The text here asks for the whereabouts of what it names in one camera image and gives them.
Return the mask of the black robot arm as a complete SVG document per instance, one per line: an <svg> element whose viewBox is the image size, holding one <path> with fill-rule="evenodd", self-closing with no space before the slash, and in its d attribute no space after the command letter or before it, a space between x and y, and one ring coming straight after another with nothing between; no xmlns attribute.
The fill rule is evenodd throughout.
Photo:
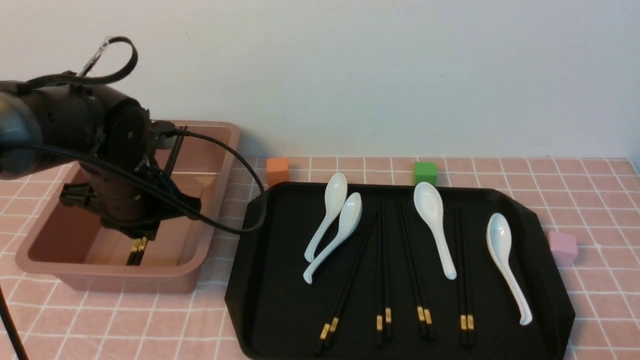
<svg viewBox="0 0 640 360"><path fill-rule="evenodd" d="M23 82L1 83L1 179L12 181L73 161L37 146L114 166L142 185L78 161L86 182L65 184L59 200L131 239L153 237L161 221L201 211L201 200L180 191L155 158L157 150L173 148L176 133L174 123L152 120L137 100L109 86L34 89Z"/></svg>

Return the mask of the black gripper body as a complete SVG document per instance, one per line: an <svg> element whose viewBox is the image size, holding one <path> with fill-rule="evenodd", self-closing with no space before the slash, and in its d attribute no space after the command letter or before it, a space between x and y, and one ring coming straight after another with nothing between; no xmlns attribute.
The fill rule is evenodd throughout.
<svg viewBox="0 0 640 360"><path fill-rule="evenodd" d="M118 121L94 157L142 185L80 162L86 182L65 184L59 200L98 216L102 227L131 239L151 239L161 221L199 214L201 200L183 193L170 177L180 151L176 142L185 133L170 121Z"/></svg>

